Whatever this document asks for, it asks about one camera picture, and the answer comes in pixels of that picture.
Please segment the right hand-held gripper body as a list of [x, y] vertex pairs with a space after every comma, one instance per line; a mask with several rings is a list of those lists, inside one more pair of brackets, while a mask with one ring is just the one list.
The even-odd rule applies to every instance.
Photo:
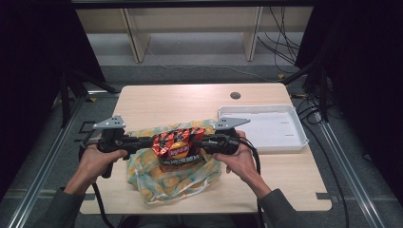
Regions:
[[236, 127], [250, 123], [250, 119], [244, 118], [220, 118], [214, 125], [215, 136], [217, 137], [219, 153], [225, 155], [234, 154], [240, 143], [240, 136]]

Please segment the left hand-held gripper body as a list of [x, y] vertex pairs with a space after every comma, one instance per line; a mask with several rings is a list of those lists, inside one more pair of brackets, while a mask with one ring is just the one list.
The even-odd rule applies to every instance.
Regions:
[[109, 119], [96, 123], [94, 130], [101, 130], [101, 139], [97, 142], [97, 148], [103, 153], [123, 150], [122, 138], [125, 135], [125, 122], [121, 115], [115, 115]]

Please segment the red snack packet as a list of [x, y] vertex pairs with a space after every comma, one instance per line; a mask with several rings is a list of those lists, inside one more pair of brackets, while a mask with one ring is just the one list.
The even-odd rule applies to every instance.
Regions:
[[156, 154], [163, 172], [188, 169], [202, 161], [201, 149], [205, 129], [189, 127], [163, 132], [154, 137], [151, 149]]

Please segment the green orange-patterned plastic bag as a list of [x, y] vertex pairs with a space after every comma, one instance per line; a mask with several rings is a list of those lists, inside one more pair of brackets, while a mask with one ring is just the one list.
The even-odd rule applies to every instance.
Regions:
[[[189, 127], [202, 127], [204, 135], [215, 133], [213, 119], [175, 123], [128, 133], [131, 137], [152, 137], [160, 133]], [[202, 161], [188, 169], [163, 172], [151, 148], [138, 150], [127, 162], [127, 182], [138, 191], [146, 204], [165, 203], [195, 196], [221, 175], [221, 163], [201, 148]]]

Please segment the person's right hand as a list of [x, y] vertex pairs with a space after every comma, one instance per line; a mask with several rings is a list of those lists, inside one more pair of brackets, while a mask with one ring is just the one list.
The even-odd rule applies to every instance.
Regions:
[[256, 169], [251, 150], [245, 145], [246, 135], [243, 131], [238, 131], [237, 134], [240, 136], [241, 144], [236, 153], [233, 155], [216, 153], [213, 158], [226, 164], [227, 174], [233, 172], [247, 184], [256, 185], [261, 181], [261, 176]]

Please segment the person's left hand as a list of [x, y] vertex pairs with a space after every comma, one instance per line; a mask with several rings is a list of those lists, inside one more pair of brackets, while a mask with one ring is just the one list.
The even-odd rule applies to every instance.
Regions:
[[119, 149], [112, 152], [101, 152], [95, 144], [88, 146], [80, 160], [77, 173], [78, 177], [86, 183], [92, 184], [99, 176], [102, 176], [108, 166], [127, 155], [125, 150]]

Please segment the white plastic tray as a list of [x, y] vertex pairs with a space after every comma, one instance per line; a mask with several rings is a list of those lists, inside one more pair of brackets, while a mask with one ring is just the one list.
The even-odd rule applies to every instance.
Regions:
[[249, 119], [236, 129], [245, 132], [260, 154], [299, 153], [309, 142], [289, 104], [222, 106], [219, 118]]

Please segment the black metal stand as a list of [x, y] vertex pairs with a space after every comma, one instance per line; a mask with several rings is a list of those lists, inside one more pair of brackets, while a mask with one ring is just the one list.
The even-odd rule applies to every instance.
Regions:
[[71, 68], [64, 70], [60, 76], [60, 94], [63, 110], [62, 127], [67, 125], [72, 116], [68, 93], [71, 91], [76, 98], [85, 98], [85, 96], [89, 94], [84, 82], [90, 82], [92, 85], [95, 85], [111, 94], [119, 93], [118, 89], [105, 82], [90, 77], [81, 70]]
[[318, 109], [321, 114], [322, 120], [328, 122], [327, 114], [327, 74], [324, 68], [324, 64], [320, 60], [314, 60], [312, 63], [301, 68], [296, 73], [291, 76], [286, 77], [280, 82], [287, 86], [292, 82], [296, 81], [303, 75], [306, 76], [305, 82], [303, 83], [302, 89], [307, 93], [317, 92], [319, 96]]

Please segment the dark curtain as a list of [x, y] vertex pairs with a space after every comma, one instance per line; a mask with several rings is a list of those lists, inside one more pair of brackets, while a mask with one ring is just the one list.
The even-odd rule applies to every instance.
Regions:
[[0, 200], [47, 121], [65, 67], [105, 78], [71, 0], [0, 0]]
[[366, 152], [403, 204], [403, 0], [317, 0], [296, 66], [325, 69]]

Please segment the aluminium frame rail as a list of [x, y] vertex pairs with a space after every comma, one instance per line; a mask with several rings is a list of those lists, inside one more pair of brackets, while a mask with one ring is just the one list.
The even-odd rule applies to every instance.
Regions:
[[362, 184], [348, 157], [344, 153], [336, 134], [330, 124], [325, 121], [324, 114], [318, 111], [316, 119], [320, 122], [321, 130], [330, 145], [335, 156], [336, 162], [347, 181], [358, 206], [360, 207], [365, 219], [371, 228], [386, 228], [385, 222], [382, 220], [373, 200]]
[[[97, 98], [95, 103], [88, 100]], [[38, 141], [29, 152], [11, 187], [0, 203], [0, 228], [29, 228], [48, 209], [57, 189], [75, 172], [80, 141], [92, 125], [109, 118], [117, 94], [93, 90], [85, 98], [69, 99], [72, 116], [62, 127], [62, 103], [50, 112]]]

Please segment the light wooden shelf frame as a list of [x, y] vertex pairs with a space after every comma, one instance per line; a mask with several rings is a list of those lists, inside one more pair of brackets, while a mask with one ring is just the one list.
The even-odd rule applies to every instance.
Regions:
[[258, 34], [307, 28], [311, 7], [221, 7], [156, 9], [79, 9], [79, 19], [87, 33], [125, 33], [134, 61], [144, 60], [153, 33], [238, 32], [245, 58], [254, 60]]

